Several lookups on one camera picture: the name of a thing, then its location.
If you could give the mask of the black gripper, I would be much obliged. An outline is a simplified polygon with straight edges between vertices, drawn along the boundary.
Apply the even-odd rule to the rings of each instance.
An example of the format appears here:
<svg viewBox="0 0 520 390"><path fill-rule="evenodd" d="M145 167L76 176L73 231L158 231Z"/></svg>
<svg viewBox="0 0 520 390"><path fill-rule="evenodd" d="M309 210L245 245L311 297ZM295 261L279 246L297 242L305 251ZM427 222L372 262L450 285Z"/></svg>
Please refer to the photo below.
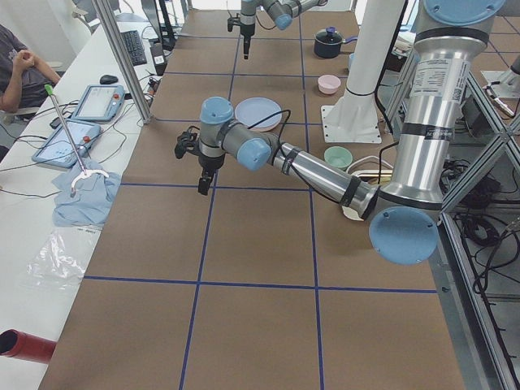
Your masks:
<svg viewBox="0 0 520 390"><path fill-rule="evenodd" d="M243 58L249 58L250 38L255 34L256 15L239 14L240 34L244 37Z"/></svg>
<svg viewBox="0 0 520 390"><path fill-rule="evenodd" d="M215 172L219 170L224 164L224 155L222 154L218 157L209 157L201 154L198 157L198 162L202 168L202 174L198 181L197 191L201 195L207 195L210 190Z"/></svg>

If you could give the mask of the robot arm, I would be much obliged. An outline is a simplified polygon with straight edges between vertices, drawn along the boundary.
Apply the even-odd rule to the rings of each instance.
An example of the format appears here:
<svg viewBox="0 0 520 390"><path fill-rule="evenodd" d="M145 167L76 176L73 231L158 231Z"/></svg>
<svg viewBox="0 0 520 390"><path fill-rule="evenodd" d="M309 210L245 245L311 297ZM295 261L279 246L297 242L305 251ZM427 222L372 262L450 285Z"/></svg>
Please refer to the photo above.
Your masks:
<svg viewBox="0 0 520 390"><path fill-rule="evenodd" d="M327 0L276 1L276 0L246 0L240 3L240 12L227 20L227 30L231 32L234 26L240 28L244 39L243 56L249 58L252 37L255 34L257 9L262 7L279 30L285 30L300 14L313 7L324 7Z"/></svg>
<svg viewBox="0 0 520 390"><path fill-rule="evenodd" d="M300 178L323 197L357 212L370 221L370 242L376 252L390 262L409 265L428 259L434 252L438 231L437 217L442 203L438 184L453 138L456 120L462 113L462 94L475 57L487 47L493 18L511 1L420 1L414 50L418 65L414 71L409 106L401 129L390 181L382 188L370 186L359 177L340 171L304 152L280 137L259 135L234 115L232 104L223 97L209 97L201 106L201 132L194 153L202 168L198 192L207 195L215 172L225 155L234 157L250 171L269 163L285 175ZM240 25L245 39L244 55L249 56L254 34L254 16L260 5L279 29L289 26L296 16L325 1L242 1L240 14L228 21L228 31ZM387 54L375 48L375 59L367 70L369 43L375 24L383 23L383 33L400 23L397 5L405 1L383 1L368 9L367 25L362 25L353 70L349 73L344 96L327 106L325 125L332 126L329 141L367 143L368 109L374 108L376 89Z"/></svg>

